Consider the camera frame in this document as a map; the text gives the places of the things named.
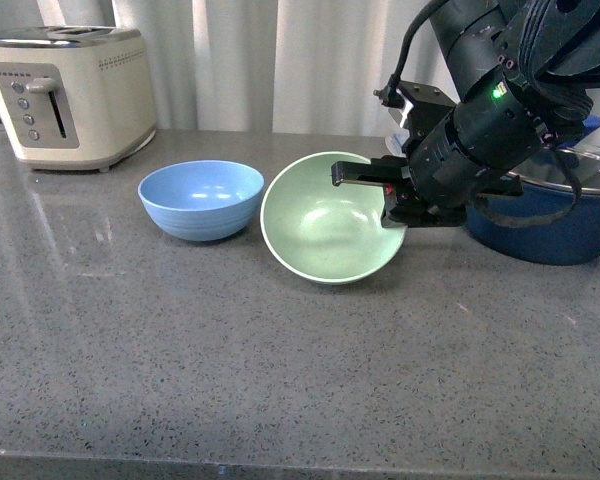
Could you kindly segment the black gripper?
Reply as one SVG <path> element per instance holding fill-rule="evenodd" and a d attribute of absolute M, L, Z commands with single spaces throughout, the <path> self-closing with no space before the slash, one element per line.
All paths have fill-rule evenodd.
<path fill-rule="evenodd" d="M 371 164 L 337 161 L 332 185 L 390 186 L 406 200 L 385 198 L 383 228 L 459 227 L 464 206 L 483 192 L 502 190 L 499 179 L 540 149 L 549 125 L 515 99 L 472 99 L 457 104 L 406 157 L 385 155 Z"/>

